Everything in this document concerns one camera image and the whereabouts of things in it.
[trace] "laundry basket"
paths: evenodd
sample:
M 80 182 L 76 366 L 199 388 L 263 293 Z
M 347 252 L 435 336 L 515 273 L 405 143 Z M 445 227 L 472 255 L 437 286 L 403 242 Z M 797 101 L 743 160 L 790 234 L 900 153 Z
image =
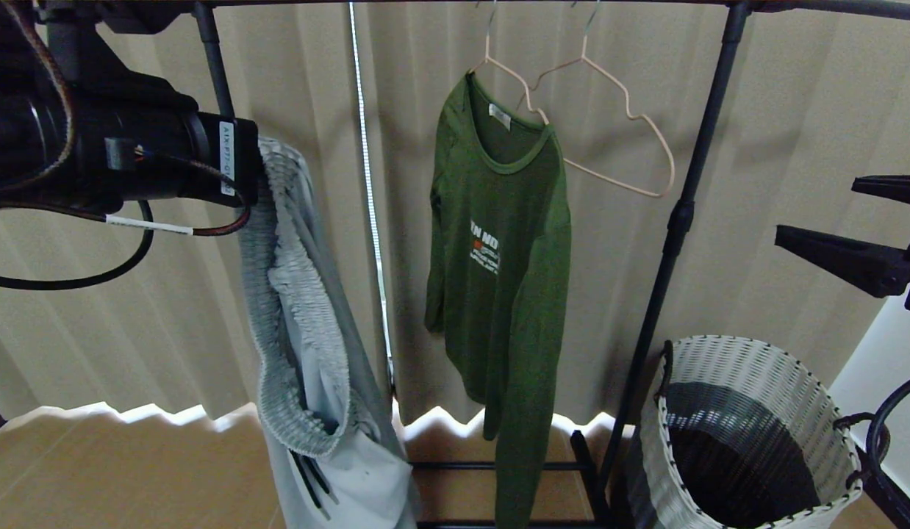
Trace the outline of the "laundry basket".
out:
M 821 528 L 861 495 L 838 409 L 780 348 L 668 342 L 653 388 L 620 481 L 634 527 Z

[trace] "round neckline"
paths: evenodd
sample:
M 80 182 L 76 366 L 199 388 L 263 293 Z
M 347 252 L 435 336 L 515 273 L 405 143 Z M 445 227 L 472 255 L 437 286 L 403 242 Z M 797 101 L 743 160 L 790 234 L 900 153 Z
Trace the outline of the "round neckline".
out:
M 515 161 L 502 163 L 498 160 L 495 160 L 491 157 L 491 154 L 488 153 L 488 150 L 481 143 L 481 137 L 478 136 L 478 123 L 475 120 L 474 107 L 471 104 L 471 95 L 472 91 L 476 91 L 481 97 L 487 101 L 488 104 L 498 105 L 499 110 L 511 117 L 511 123 L 516 123 L 523 128 L 528 129 L 533 132 L 540 132 L 540 138 L 536 141 L 533 147 L 530 148 L 528 153 L 524 154 L 522 157 L 518 158 Z M 546 145 L 546 141 L 549 140 L 553 134 L 553 125 L 552 124 L 542 124 L 535 123 L 535 121 L 526 120 L 518 116 L 515 112 L 502 107 L 491 95 L 481 83 L 478 82 L 478 77 L 469 71 L 465 74 L 465 100 L 464 105 L 468 113 L 468 124 L 471 126 L 471 135 L 475 142 L 475 147 L 478 148 L 479 156 L 481 160 L 484 161 L 492 171 L 495 171 L 498 174 L 515 174 L 516 172 L 521 171 L 527 165 L 530 165 L 530 162 L 540 154 L 540 151 L 543 150 L 543 146 Z

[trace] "basket handle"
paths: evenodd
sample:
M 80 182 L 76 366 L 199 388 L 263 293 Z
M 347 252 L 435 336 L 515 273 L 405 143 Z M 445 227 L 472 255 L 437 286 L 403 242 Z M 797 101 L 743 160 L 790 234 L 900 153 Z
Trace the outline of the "basket handle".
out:
M 661 357 L 664 359 L 664 377 L 661 378 L 661 386 L 657 388 L 657 392 L 654 394 L 654 402 L 660 400 L 661 397 L 667 398 L 667 388 L 670 386 L 670 372 L 674 369 L 674 344 L 670 339 L 664 342 Z
M 840 419 L 834 421 L 834 429 L 842 430 L 849 429 L 851 426 L 858 424 L 861 421 L 873 421 L 875 418 L 874 413 L 864 411 L 861 413 L 854 413 L 853 415 L 848 415 L 846 417 L 841 417 Z M 881 448 L 879 452 L 879 463 L 883 463 L 883 459 L 886 458 L 886 453 L 889 451 L 889 442 L 891 442 L 892 437 L 889 435 L 889 429 L 886 428 L 886 425 L 883 425 L 883 429 L 879 432 L 879 439 L 876 439 L 876 443 Z M 873 471 L 869 468 L 862 468 L 859 471 L 851 472 L 848 476 L 848 482 L 846 486 L 848 489 L 854 484 L 858 479 L 861 481 L 866 481 Z

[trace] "green long-sleeve shirt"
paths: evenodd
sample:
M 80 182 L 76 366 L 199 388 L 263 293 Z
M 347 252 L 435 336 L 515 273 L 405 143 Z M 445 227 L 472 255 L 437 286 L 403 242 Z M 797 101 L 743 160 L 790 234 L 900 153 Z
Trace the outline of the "green long-sleeve shirt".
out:
M 498 529 L 526 527 L 546 459 L 569 281 L 556 133 L 500 107 L 469 73 L 439 118 L 426 328 L 498 436 Z

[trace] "white wall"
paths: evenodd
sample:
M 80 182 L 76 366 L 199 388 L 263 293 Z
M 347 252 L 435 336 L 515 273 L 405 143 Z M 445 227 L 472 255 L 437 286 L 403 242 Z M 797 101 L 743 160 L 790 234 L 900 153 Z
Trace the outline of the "white wall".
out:
M 831 386 L 831 396 L 844 415 L 876 411 L 893 389 L 910 379 L 910 312 L 903 307 L 905 301 L 905 295 L 888 299 Z M 861 446 L 866 425 L 853 430 Z M 892 446 L 883 469 L 910 496 L 910 395 L 896 406 L 886 425 Z

